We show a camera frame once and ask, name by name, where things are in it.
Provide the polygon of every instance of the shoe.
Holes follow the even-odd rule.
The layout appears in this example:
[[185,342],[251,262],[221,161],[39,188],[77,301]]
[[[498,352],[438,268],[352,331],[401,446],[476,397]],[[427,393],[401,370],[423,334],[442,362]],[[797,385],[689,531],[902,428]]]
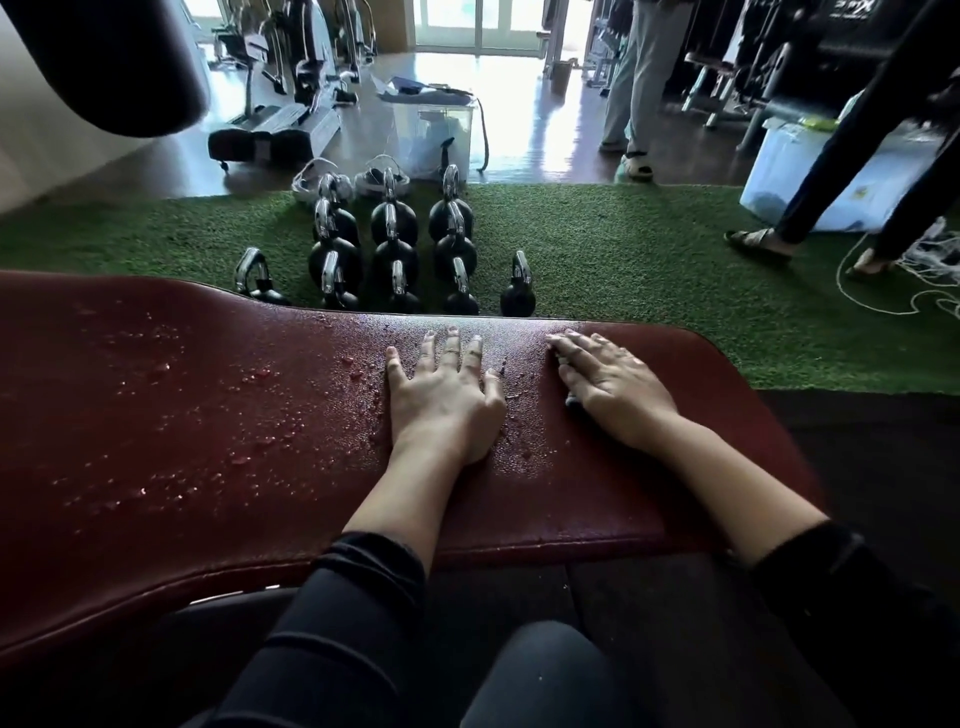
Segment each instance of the shoe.
[[601,141],[597,151],[602,155],[622,155],[627,151],[627,140]]
[[646,155],[630,157],[629,154],[621,160],[623,173],[634,182],[650,182],[654,178],[654,170],[646,163]]

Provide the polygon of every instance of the green turf mat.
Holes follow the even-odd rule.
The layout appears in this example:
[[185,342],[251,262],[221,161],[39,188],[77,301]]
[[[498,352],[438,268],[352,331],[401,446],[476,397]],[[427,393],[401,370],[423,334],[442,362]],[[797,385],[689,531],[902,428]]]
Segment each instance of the green turf mat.
[[[537,315],[692,328],[757,387],[825,387],[960,394],[960,326],[921,299],[916,316],[884,316],[849,303],[834,272],[855,238],[814,236],[774,270],[731,251],[726,229],[754,228],[731,187],[476,184],[480,262],[471,288],[481,312],[499,313],[512,253],[522,248],[537,286]],[[433,188],[408,202],[420,215],[417,292],[440,311],[450,286],[434,280],[426,213]],[[364,233],[372,206],[354,211]],[[0,221],[0,267],[199,280],[231,287],[249,245],[266,253],[276,286],[317,305],[306,272],[311,217],[286,193],[129,206],[35,206]],[[364,241],[369,260],[372,243]],[[861,300],[907,310],[919,284],[903,272],[847,282]],[[365,285],[368,310],[383,298]]]

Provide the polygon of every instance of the hand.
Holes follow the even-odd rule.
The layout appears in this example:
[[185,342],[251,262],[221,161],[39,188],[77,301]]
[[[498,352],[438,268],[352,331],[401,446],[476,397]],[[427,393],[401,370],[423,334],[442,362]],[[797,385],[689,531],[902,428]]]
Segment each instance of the hand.
[[630,448],[661,455],[666,430],[682,418],[650,367],[598,333],[567,329],[547,342],[562,360],[560,378],[598,425]]
[[503,386],[489,369],[480,391],[483,340],[474,336],[460,371],[460,332],[450,327],[446,345],[435,365],[436,335],[427,331],[420,360],[408,379],[394,347],[387,348],[390,419],[394,447],[448,449],[460,466],[475,463],[490,451],[507,415]]

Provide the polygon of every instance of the gray pants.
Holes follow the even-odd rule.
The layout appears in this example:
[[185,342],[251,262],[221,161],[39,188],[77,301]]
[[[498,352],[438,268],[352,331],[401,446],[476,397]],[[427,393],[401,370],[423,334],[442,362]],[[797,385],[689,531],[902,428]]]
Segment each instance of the gray pants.
[[692,11],[687,2],[635,0],[630,37],[610,84],[605,143],[626,135],[628,152],[649,151],[663,87],[680,55]]

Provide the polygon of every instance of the kettlebell handle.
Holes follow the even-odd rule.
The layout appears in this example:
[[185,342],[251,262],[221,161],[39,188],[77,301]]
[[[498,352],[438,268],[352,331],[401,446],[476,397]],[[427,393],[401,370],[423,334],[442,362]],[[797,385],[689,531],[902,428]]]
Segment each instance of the kettlebell handle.
[[450,202],[460,196],[460,170],[456,164],[448,164],[444,171],[444,200]]
[[534,282],[533,271],[530,270],[530,265],[527,263],[527,256],[523,254],[523,251],[516,251],[514,253],[514,283],[523,283],[526,286],[530,286]]
[[395,296],[407,292],[407,274],[403,270],[403,261],[395,260],[390,272],[390,288]]
[[324,269],[320,273],[320,290],[325,296],[335,294],[338,284],[344,282],[344,272],[339,263],[340,254],[336,251],[327,251],[324,257]]
[[387,231],[387,242],[396,243],[396,205],[388,202],[386,208],[383,211],[384,224],[383,227]]
[[394,170],[387,167],[383,170],[383,190],[384,197],[388,203],[396,202],[396,180],[394,179]]
[[326,240],[332,237],[330,225],[330,200],[324,195],[320,196],[317,203],[313,206],[313,228],[317,232],[317,237]]
[[453,283],[457,286],[458,293],[469,294],[467,266],[464,265],[464,260],[459,256],[453,258]]
[[267,257],[261,253],[259,248],[248,248],[240,262],[237,263],[236,270],[233,272],[233,284],[237,293],[244,296],[250,295],[250,287],[247,285],[247,278],[250,277],[250,271],[256,266],[256,279],[269,280],[270,270],[267,268]]
[[446,203],[446,229],[457,236],[458,240],[467,237],[467,224],[464,222],[464,213],[454,200]]

